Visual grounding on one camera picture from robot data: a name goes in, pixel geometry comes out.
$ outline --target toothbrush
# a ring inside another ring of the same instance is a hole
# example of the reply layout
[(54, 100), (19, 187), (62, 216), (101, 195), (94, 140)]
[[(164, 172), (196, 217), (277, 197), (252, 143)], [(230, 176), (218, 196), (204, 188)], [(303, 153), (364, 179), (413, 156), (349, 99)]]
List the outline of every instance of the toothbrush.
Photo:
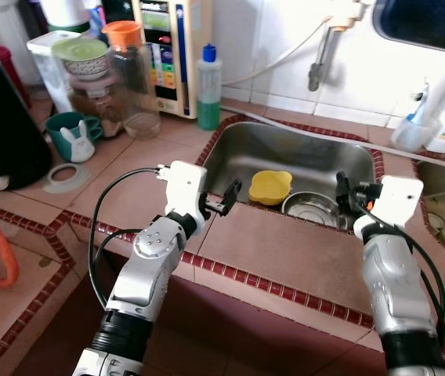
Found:
[(408, 121), (413, 122), (416, 125), (422, 125), (423, 117), (425, 116), (425, 110), (426, 110), (426, 99), (428, 98), (428, 90), (429, 90), (429, 84), (426, 81), (425, 78), (425, 87), (423, 88), (423, 91), (418, 94), (411, 94), (411, 98), (414, 100), (420, 101), (419, 107), (413, 114), (410, 114), (407, 117)]

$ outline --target blue bottle cap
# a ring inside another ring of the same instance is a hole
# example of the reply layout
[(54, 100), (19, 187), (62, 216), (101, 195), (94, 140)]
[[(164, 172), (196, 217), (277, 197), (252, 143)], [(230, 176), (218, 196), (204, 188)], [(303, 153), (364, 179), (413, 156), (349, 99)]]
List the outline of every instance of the blue bottle cap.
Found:
[(208, 63), (213, 63), (215, 61), (215, 55), (217, 53), (217, 48), (210, 43), (204, 47), (204, 61)]

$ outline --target white rabbit figurine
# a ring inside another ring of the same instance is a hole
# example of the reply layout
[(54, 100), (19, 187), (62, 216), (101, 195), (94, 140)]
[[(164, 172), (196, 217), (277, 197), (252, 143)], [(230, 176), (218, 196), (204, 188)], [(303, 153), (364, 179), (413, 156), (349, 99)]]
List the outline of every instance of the white rabbit figurine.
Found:
[(74, 163), (87, 161), (96, 151), (96, 148), (87, 137), (87, 124), (80, 120), (78, 128), (80, 129), (80, 137), (78, 139), (74, 137), (69, 129), (64, 127), (60, 129), (62, 137), (71, 144), (71, 162)]

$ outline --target black kettle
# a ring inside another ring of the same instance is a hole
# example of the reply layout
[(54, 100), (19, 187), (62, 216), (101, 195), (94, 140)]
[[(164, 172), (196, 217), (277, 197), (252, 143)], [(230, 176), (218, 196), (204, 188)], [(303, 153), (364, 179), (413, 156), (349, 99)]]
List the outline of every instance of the black kettle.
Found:
[(36, 182), (51, 164), (47, 143), (0, 63), (0, 190)]

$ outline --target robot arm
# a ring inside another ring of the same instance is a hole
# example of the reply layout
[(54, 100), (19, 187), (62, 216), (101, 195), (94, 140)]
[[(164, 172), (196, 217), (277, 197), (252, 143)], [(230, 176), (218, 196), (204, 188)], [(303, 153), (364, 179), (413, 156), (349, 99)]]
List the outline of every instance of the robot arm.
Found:
[(239, 181), (220, 203), (206, 200), (205, 168), (181, 161), (159, 166), (167, 181), (166, 216), (159, 216), (133, 241), (110, 294), (100, 329), (85, 349), (73, 376), (140, 376), (147, 339), (160, 312), (167, 283), (181, 259), (187, 240), (200, 233), (209, 209), (226, 215), (240, 191)]
[[(381, 186), (372, 186), (370, 191), (369, 201), (374, 201), (371, 214), (403, 228), (414, 213), (422, 182), (386, 176)], [(359, 218), (354, 227), (364, 242), (362, 276), (371, 296), (388, 375), (445, 375), (432, 312), (421, 287), (421, 269), (406, 239), (368, 215)]]
[[(168, 182), (166, 216), (157, 217), (136, 236), (132, 256), (114, 285), (100, 329), (83, 351), (73, 376), (141, 375), (147, 339), (187, 240), (202, 231), (209, 217), (206, 209), (226, 215), (241, 188), (236, 181), (220, 203), (209, 202), (203, 194), (204, 168), (179, 161), (170, 168), (159, 167), (158, 178)], [(386, 176), (382, 185), (358, 192), (374, 203), (373, 215), (403, 228), (414, 213), (421, 190), (419, 180)], [(344, 209), (349, 210), (346, 200)], [(431, 309), (420, 285), (421, 270), (406, 239), (369, 215), (360, 217), (354, 230), (364, 242), (362, 274), (371, 295), (388, 375), (445, 376)]]

